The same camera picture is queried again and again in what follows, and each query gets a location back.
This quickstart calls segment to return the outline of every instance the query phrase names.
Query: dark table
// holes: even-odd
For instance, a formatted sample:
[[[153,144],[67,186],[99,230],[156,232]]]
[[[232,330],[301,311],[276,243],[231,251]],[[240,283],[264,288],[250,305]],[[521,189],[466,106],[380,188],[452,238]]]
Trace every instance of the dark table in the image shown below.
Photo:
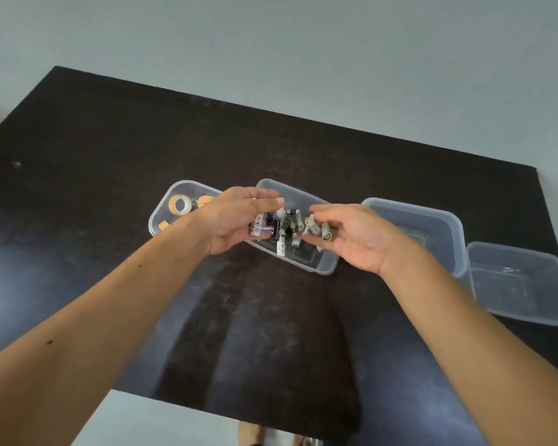
[[[0,125],[0,349],[147,241],[174,182],[267,177],[558,256],[534,168],[56,67]],[[558,328],[503,322],[558,367]],[[379,277],[248,244],[198,267],[116,388],[334,442],[484,443]]]

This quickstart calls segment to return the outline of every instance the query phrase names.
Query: clear plastic container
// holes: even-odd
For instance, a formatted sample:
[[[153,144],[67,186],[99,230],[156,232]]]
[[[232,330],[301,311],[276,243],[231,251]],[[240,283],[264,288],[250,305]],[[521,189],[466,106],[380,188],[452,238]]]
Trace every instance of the clear plastic container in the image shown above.
[[[317,203],[328,203],[325,200],[319,199],[315,195],[305,193],[297,188],[288,186],[278,181],[264,178],[258,182],[257,188],[275,189],[279,191],[279,195],[285,198],[285,209],[299,209],[302,215],[308,215],[310,205]],[[264,250],[277,258],[287,261],[299,268],[316,272],[321,275],[331,274],[337,265],[339,259],[338,255],[328,250],[319,252],[316,247],[306,244],[302,241],[298,248],[286,248],[286,255],[284,257],[276,254],[277,247],[274,239],[264,239],[261,241],[248,241],[254,247]]]
[[[477,302],[495,315],[558,325],[558,258],[488,243],[467,246]]]
[[[165,223],[172,224],[179,219],[179,216],[174,215],[169,208],[170,199],[178,194],[185,194],[192,200],[197,200],[201,195],[217,196],[221,194],[221,191],[192,180],[182,180],[173,184],[149,218],[149,231],[153,236],[161,232],[162,229],[160,225],[162,225],[162,223],[164,223],[163,225],[165,225]]]
[[[454,277],[467,271],[467,251],[463,225],[448,211],[371,197],[362,205],[372,207],[407,236],[427,249]]]

